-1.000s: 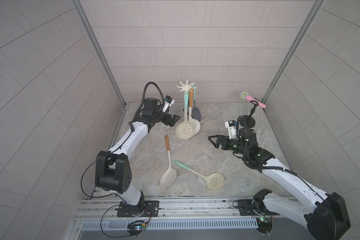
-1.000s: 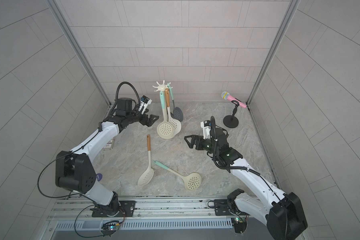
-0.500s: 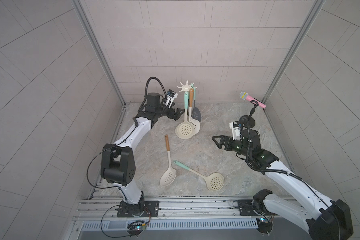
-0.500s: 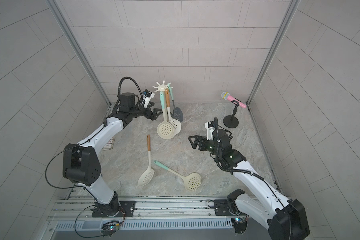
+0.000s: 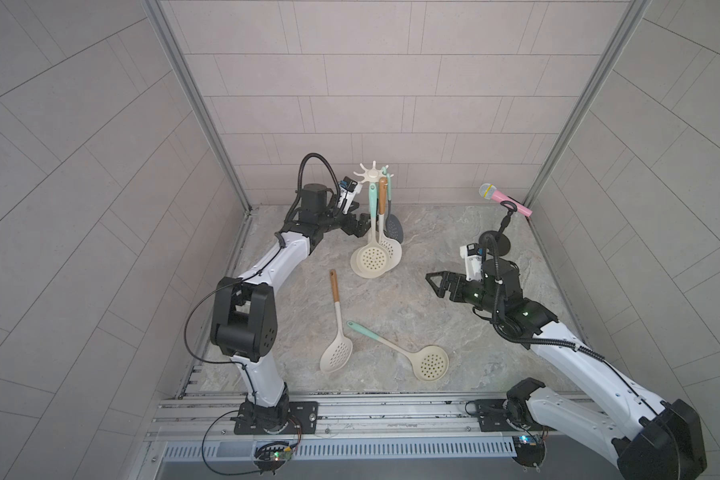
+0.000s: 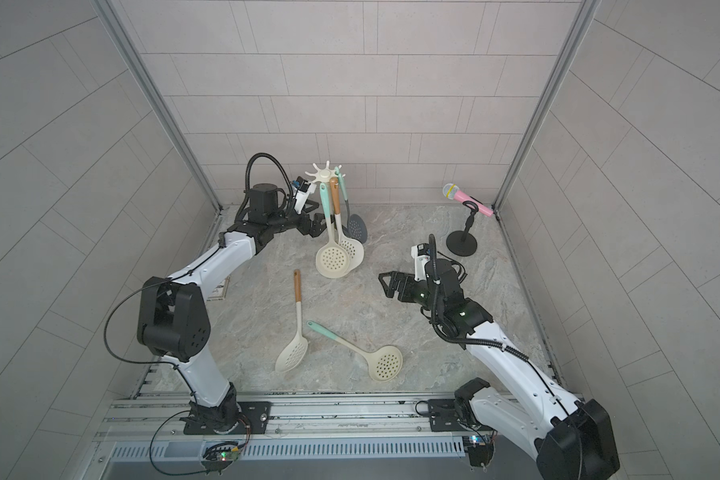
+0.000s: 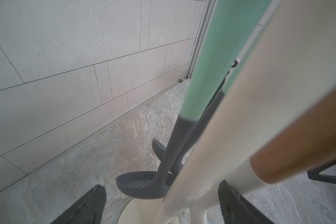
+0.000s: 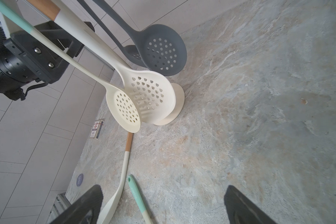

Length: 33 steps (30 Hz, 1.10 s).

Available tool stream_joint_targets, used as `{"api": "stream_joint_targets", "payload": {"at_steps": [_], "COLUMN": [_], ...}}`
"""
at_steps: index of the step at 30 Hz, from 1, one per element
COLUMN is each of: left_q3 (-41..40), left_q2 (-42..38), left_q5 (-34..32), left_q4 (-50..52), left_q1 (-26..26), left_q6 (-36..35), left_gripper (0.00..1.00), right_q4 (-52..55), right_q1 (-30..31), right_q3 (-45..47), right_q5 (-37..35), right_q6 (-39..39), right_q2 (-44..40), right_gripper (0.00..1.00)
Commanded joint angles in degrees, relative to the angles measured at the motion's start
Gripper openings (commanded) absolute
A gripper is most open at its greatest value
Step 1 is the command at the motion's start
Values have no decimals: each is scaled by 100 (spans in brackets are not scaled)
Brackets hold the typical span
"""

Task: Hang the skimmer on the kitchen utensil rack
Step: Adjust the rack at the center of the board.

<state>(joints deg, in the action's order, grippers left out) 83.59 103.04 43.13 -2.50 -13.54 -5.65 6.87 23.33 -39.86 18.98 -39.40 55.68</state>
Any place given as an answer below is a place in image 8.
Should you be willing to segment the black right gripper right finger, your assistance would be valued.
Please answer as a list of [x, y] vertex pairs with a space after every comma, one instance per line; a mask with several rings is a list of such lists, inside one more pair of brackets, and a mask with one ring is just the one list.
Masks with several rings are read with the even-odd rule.
[[277, 224], [233, 185], [228, 186], [224, 203], [231, 224]]

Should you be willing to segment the cream skimmer green handle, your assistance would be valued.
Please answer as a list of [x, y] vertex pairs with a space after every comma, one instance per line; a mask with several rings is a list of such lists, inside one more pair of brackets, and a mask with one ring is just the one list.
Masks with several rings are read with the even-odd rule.
[[106, 82], [105, 80], [93, 75], [78, 62], [73, 60], [73, 58], [68, 56], [64, 51], [58, 48], [55, 44], [53, 44], [41, 32], [39, 32], [29, 22], [27, 22], [2, 1], [0, 1], [0, 12], [20, 28], [32, 35], [40, 43], [59, 55], [62, 59], [73, 65], [81, 72], [85, 73], [90, 78], [94, 79], [96, 82], [103, 85], [106, 89], [106, 102], [108, 108], [115, 120], [130, 133], [136, 133], [139, 131], [141, 127], [140, 115], [135, 107], [134, 102], [123, 89], [118, 88], [109, 82]]
[[152, 222], [152, 220], [151, 220], [151, 218], [148, 214], [148, 211], [146, 209], [146, 206], [144, 204], [144, 201], [142, 199], [142, 196], [140, 194], [140, 191], [138, 189], [138, 186], [135, 182], [135, 179], [134, 179], [133, 175], [129, 175], [127, 177], [127, 181], [128, 181], [128, 185], [130, 187], [132, 195], [133, 195], [133, 197], [134, 197], [134, 199], [135, 199], [135, 201], [136, 201], [136, 203], [139, 207], [139, 210], [140, 210], [140, 212], [143, 216], [143, 219], [144, 219], [145, 223], [146, 224], [152, 224], [153, 222]]

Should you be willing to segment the cream skimmer green handle bottom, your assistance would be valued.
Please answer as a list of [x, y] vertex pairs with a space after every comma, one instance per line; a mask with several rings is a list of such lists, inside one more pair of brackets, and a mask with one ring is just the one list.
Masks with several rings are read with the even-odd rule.
[[144, 201], [142, 199], [142, 196], [140, 194], [140, 191], [138, 189], [138, 186], [135, 182], [135, 179], [134, 179], [133, 175], [129, 175], [127, 177], [127, 181], [128, 181], [128, 185], [130, 187], [132, 195], [133, 195], [133, 197], [134, 197], [134, 199], [135, 199], [135, 201], [136, 201], [136, 203], [139, 207], [139, 210], [140, 210], [140, 212], [143, 216], [143, 219], [144, 219], [145, 223], [146, 224], [152, 224], [153, 222], [152, 222], [152, 220], [151, 220], [151, 218], [148, 214], [148, 211], [146, 209], [146, 206], [144, 204]]

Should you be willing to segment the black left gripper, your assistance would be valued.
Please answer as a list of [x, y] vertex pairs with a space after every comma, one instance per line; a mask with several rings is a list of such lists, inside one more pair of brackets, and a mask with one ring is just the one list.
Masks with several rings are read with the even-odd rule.
[[0, 28], [0, 93], [11, 100], [25, 100], [22, 87], [36, 82], [32, 89], [57, 82], [69, 63], [24, 30], [5, 37]]

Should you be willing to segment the grey skimmer green handle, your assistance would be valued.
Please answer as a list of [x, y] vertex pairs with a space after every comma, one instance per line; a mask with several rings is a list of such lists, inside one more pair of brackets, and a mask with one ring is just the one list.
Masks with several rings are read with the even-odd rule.
[[141, 67], [146, 67], [135, 45], [127, 45], [123, 47], [122, 44], [119, 42], [119, 40], [113, 35], [113, 33], [108, 29], [108, 27], [99, 19], [99, 17], [94, 13], [94, 11], [88, 6], [88, 4], [85, 1], [81, 0], [78, 0], [78, 2], [89, 13], [89, 15], [93, 17], [93, 19], [97, 22], [97, 24], [99, 24], [100, 27], [110, 36], [110, 38], [115, 42], [117, 47], [121, 50], [121, 52], [125, 55], [125, 57], [129, 61]]
[[131, 37], [145, 68], [164, 76], [178, 74], [186, 65], [187, 50], [180, 35], [172, 28], [154, 24], [143, 31], [130, 27], [105, 1], [95, 1]]

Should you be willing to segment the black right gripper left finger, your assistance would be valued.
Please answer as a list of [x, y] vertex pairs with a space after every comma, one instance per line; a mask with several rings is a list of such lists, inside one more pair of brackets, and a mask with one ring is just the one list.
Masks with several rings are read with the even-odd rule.
[[102, 189], [96, 184], [54, 219], [51, 224], [96, 224], [102, 202]]

